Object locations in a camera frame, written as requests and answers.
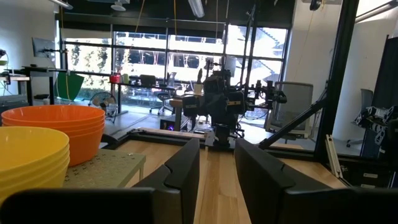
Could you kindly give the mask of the computer tower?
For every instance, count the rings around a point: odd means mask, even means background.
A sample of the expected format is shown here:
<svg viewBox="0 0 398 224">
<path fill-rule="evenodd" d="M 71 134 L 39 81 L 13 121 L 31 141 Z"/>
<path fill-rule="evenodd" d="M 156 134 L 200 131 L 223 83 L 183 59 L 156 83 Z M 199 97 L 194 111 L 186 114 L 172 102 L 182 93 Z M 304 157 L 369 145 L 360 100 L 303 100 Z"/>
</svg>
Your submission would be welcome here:
<svg viewBox="0 0 398 224">
<path fill-rule="evenodd" d="M 164 117 L 160 120 L 160 129 L 168 131 L 180 131 L 181 119 L 175 115 Z"/>
</svg>

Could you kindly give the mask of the black white patterned object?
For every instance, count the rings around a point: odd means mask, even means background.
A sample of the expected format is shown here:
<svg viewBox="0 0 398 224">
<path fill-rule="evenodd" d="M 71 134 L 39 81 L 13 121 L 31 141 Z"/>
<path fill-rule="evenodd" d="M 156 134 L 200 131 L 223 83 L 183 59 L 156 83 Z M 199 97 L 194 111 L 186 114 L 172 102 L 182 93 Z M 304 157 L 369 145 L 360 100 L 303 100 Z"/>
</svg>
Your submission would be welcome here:
<svg viewBox="0 0 398 224">
<path fill-rule="evenodd" d="M 398 139 L 398 106 L 388 109 L 367 107 L 355 118 L 354 123 L 375 132 L 375 143 L 379 146 L 385 145 Z"/>
</svg>

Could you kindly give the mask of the dark office chair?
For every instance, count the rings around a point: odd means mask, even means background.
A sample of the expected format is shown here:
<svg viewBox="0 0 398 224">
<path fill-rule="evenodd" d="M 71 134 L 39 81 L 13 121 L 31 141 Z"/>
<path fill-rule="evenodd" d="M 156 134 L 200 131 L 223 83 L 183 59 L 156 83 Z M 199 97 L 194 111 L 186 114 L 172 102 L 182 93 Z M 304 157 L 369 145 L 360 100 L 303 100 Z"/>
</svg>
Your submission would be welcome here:
<svg viewBox="0 0 398 224">
<path fill-rule="evenodd" d="M 164 113 L 165 110 L 167 110 L 171 111 L 172 114 L 174 114 L 174 109 L 166 105 L 166 101 L 172 98 L 172 95 L 169 91 L 155 91 L 154 96 L 162 102 L 162 105 L 151 108 L 149 110 L 150 113 L 152 112 L 152 110 L 158 110 L 157 114 L 160 115 L 161 113 Z"/>
</svg>

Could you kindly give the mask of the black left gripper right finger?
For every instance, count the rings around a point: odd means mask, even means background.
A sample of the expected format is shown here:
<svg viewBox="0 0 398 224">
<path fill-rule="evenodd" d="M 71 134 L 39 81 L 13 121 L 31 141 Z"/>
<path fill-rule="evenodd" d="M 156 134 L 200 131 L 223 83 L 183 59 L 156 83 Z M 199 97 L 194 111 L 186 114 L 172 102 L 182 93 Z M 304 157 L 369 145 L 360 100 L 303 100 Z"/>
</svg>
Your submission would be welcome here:
<svg viewBox="0 0 398 224">
<path fill-rule="evenodd" d="M 398 224 L 398 189 L 333 189 L 244 139 L 234 158 L 252 224 Z"/>
</svg>

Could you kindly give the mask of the ceiling tube lamp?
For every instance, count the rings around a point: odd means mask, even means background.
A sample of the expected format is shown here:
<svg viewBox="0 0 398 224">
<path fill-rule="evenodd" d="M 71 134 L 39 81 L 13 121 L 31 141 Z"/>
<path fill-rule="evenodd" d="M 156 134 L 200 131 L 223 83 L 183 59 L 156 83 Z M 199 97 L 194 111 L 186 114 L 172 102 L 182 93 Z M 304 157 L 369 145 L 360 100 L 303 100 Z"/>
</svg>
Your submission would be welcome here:
<svg viewBox="0 0 398 224">
<path fill-rule="evenodd" d="M 201 0 L 188 0 L 188 3 L 195 17 L 202 18 L 205 15 Z"/>
</svg>

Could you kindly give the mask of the silver aluminium rails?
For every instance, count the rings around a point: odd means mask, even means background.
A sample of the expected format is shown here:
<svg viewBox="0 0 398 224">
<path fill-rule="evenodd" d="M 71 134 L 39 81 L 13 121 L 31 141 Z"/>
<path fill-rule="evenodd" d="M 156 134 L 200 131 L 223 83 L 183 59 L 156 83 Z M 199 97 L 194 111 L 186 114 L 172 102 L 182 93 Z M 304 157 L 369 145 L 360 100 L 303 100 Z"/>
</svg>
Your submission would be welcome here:
<svg viewBox="0 0 398 224">
<path fill-rule="evenodd" d="M 331 134 L 327 134 L 325 137 L 325 145 L 326 145 L 326 152 L 328 154 L 329 165 L 331 169 L 331 173 L 340 180 L 345 186 L 351 187 L 351 184 L 348 183 L 343 178 L 343 172 L 341 171 L 340 162 L 338 159 L 338 155 L 336 153 L 335 144 L 333 142 L 333 138 Z"/>
</svg>

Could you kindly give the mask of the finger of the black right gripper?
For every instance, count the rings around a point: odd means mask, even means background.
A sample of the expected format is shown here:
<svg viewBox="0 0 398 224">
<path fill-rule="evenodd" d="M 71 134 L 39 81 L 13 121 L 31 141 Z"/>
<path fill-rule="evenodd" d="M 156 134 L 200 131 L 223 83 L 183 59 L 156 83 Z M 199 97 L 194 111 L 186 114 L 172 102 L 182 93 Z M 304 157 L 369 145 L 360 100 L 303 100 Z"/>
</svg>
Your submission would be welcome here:
<svg viewBox="0 0 398 224">
<path fill-rule="evenodd" d="M 186 117 L 197 116 L 199 107 L 200 107 L 200 102 L 196 96 L 188 95 L 182 98 L 182 108 L 184 116 Z"/>
<path fill-rule="evenodd" d="M 233 114 L 243 114 L 245 112 L 245 101 L 243 92 L 229 92 L 227 95 L 227 99 L 227 112 Z"/>
</svg>

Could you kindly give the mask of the floor fan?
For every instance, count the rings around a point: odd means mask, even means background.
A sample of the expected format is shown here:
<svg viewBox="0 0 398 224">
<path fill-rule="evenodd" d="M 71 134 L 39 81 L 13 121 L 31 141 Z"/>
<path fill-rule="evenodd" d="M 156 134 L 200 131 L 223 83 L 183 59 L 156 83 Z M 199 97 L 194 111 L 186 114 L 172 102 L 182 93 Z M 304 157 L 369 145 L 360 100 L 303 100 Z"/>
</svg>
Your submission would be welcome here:
<svg viewBox="0 0 398 224">
<path fill-rule="evenodd" d="M 118 103 L 114 95 L 110 92 L 102 91 L 95 93 L 90 99 L 88 106 L 103 110 L 105 112 L 105 119 L 112 121 L 112 123 L 115 122 L 118 113 Z"/>
</svg>

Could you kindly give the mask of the black partition panel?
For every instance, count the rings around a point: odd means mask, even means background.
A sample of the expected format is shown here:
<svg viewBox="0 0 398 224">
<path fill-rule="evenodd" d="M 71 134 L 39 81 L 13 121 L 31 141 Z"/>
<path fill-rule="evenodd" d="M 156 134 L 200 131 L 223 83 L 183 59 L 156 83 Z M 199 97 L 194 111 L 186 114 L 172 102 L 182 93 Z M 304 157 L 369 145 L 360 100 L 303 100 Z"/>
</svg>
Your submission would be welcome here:
<svg viewBox="0 0 398 224">
<path fill-rule="evenodd" d="M 378 108 L 398 106 L 398 37 L 386 40 L 372 105 Z"/>
</svg>

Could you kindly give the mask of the green board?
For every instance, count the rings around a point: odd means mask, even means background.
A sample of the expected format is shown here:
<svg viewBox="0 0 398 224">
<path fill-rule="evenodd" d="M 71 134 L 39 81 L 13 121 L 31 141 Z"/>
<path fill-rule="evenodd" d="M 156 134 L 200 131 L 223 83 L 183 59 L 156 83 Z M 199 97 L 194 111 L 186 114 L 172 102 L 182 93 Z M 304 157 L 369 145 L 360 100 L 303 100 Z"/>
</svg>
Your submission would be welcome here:
<svg viewBox="0 0 398 224">
<path fill-rule="evenodd" d="M 55 98 L 74 101 L 81 90 L 84 78 L 74 72 L 59 72 L 54 84 Z"/>
</svg>

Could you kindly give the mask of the grey mesh office chair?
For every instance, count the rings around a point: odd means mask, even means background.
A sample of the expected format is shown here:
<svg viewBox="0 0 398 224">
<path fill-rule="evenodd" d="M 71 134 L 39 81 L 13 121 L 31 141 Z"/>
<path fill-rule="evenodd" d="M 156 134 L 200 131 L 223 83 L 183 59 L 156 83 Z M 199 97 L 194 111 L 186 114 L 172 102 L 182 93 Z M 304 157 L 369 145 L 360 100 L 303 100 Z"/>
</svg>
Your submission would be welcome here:
<svg viewBox="0 0 398 224">
<path fill-rule="evenodd" d="M 273 110 L 267 114 L 264 129 L 276 133 L 289 124 L 312 105 L 313 85 L 298 82 L 276 82 L 275 88 L 287 97 L 286 103 L 273 104 Z"/>
</svg>

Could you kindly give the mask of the monitor on arm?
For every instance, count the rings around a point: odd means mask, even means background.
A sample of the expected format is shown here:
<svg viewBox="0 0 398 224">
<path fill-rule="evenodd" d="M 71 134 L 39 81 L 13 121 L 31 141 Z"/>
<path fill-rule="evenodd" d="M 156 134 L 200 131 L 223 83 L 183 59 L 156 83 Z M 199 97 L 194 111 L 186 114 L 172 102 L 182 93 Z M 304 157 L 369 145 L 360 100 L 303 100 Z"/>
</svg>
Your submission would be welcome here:
<svg viewBox="0 0 398 224">
<path fill-rule="evenodd" d="M 32 47 L 34 57 L 54 58 L 56 49 L 53 40 L 32 38 Z"/>
</svg>

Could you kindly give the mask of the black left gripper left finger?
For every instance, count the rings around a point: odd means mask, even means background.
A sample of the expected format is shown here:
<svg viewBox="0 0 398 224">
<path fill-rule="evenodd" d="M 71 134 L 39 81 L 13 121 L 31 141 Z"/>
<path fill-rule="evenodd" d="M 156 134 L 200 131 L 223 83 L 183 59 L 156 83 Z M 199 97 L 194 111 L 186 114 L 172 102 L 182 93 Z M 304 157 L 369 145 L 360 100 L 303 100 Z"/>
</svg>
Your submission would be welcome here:
<svg viewBox="0 0 398 224">
<path fill-rule="evenodd" d="M 30 189 L 8 197 L 0 224 L 193 224 L 200 143 L 189 140 L 128 189 Z"/>
</svg>

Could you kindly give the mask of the black standing desk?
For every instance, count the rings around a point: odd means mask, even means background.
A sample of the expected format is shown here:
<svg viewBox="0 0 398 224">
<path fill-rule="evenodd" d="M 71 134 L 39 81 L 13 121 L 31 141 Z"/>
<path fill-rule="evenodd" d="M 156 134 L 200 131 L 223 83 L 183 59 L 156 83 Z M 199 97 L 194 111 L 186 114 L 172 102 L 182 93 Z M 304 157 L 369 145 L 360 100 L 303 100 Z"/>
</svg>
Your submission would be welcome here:
<svg viewBox="0 0 398 224">
<path fill-rule="evenodd" d="M 26 94 L 27 94 L 27 101 L 30 106 L 33 105 L 33 99 L 34 99 L 32 94 L 32 79 L 34 77 L 47 77 L 49 79 L 50 104 L 53 105 L 55 103 L 55 95 L 54 95 L 55 72 L 67 73 L 68 70 L 57 69 L 57 68 L 44 68 L 44 67 L 23 67 L 22 74 L 25 75 L 26 78 L 28 78 L 28 80 L 26 81 Z"/>
</svg>

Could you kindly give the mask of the pale green perforated metal rack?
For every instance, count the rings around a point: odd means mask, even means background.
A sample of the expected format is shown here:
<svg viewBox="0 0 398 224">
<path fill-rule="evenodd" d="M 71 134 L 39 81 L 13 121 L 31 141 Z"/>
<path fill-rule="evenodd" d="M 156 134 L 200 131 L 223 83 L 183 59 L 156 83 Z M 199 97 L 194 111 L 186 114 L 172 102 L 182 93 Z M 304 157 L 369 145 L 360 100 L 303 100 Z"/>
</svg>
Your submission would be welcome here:
<svg viewBox="0 0 398 224">
<path fill-rule="evenodd" d="M 138 176 L 144 177 L 146 156 L 134 152 L 100 149 L 94 158 L 69 167 L 63 186 L 66 188 L 125 187 Z"/>
</svg>

